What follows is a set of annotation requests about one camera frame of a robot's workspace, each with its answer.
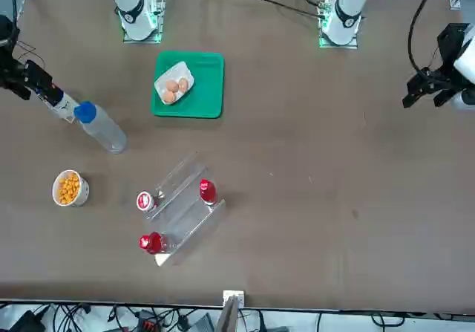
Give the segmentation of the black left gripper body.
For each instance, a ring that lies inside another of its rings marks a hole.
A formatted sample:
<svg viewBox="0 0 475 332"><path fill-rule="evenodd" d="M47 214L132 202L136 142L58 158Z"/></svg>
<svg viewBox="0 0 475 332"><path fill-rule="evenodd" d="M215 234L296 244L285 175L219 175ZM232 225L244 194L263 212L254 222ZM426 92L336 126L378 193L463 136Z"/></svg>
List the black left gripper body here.
<svg viewBox="0 0 475 332"><path fill-rule="evenodd" d="M441 88L474 87L474 24L450 23L437 36L442 65L424 68L429 83Z"/></svg>

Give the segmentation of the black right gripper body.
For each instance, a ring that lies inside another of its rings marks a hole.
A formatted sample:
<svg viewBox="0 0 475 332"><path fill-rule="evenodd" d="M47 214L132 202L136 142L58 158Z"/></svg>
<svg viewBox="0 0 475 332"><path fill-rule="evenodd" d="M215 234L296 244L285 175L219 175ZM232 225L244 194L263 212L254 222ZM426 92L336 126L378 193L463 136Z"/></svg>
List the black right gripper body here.
<svg viewBox="0 0 475 332"><path fill-rule="evenodd" d="M1 87L25 87L26 64L13 57L13 51L5 46L1 47Z"/></svg>

